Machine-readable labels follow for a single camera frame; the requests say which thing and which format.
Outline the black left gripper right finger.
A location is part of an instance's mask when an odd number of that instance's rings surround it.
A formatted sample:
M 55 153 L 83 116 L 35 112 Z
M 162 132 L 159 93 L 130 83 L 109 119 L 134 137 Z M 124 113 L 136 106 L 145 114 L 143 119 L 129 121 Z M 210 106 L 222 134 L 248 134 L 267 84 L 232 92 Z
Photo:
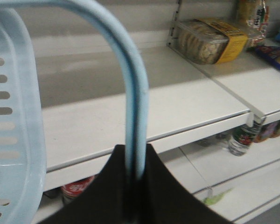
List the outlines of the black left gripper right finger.
M 142 183 L 141 224 L 230 224 L 169 172 L 151 144 L 147 144 Z

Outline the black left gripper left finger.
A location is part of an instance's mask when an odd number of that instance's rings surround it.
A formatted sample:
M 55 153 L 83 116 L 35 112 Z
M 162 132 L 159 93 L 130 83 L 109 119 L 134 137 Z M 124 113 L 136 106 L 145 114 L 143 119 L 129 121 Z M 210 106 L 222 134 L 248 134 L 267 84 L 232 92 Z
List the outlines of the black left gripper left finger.
M 41 224 L 127 224 L 125 146 L 116 145 L 94 181 Z

